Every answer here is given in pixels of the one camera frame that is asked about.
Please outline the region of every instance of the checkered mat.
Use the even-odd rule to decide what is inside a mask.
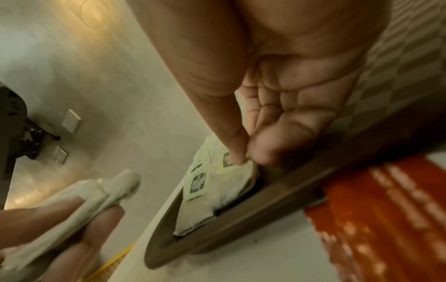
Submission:
[[[392,19],[340,116],[318,148],[333,146],[446,86],[446,1],[394,0]]]

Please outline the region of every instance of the wooden tray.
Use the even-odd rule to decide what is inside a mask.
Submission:
[[[145,264],[159,268],[190,253],[221,247],[319,199],[327,178],[371,162],[403,157],[438,146],[446,140],[446,91],[428,95],[366,131],[331,148],[256,194],[220,214],[184,238],[173,236],[182,201],[179,193],[155,229]]]

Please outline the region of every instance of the white outlet cover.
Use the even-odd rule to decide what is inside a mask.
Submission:
[[[81,118],[72,109],[69,109],[62,122],[62,126],[69,132],[74,133],[79,127],[80,120]]]
[[[56,161],[58,164],[64,164],[66,157],[68,156],[68,153],[62,150],[59,146],[56,147],[54,152],[52,153],[53,160]]]

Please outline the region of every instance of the yellow strip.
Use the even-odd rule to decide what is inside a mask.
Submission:
[[[130,250],[133,248],[133,246],[135,245],[135,243],[133,243],[130,247],[126,248],[125,250],[123,250],[119,255],[117,255],[116,257],[114,257],[113,259],[111,259],[109,262],[107,262],[106,264],[104,264],[101,268],[99,268],[98,270],[96,270],[92,275],[90,275],[87,279],[85,279],[85,282],[89,282],[91,280],[93,280],[94,278],[96,278],[96,276],[98,276],[104,269],[106,269],[107,267],[109,267],[110,265],[114,264],[118,259],[120,259],[122,256],[126,255],[128,252],[130,252]]]

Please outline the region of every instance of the tea bag packet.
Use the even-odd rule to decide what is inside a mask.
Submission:
[[[76,243],[73,235],[107,208],[135,194],[140,183],[140,175],[125,170],[108,181],[79,181],[45,200],[43,205],[81,197],[84,203],[64,222],[7,254],[1,264],[0,281],[32,282],[39,279],[57,254]]]
[[[216,218],[216,211],[250,191],[259,177],[253,161],[233,165],[215,134],[195,154],[184,181],[174,235],[184,236]]]

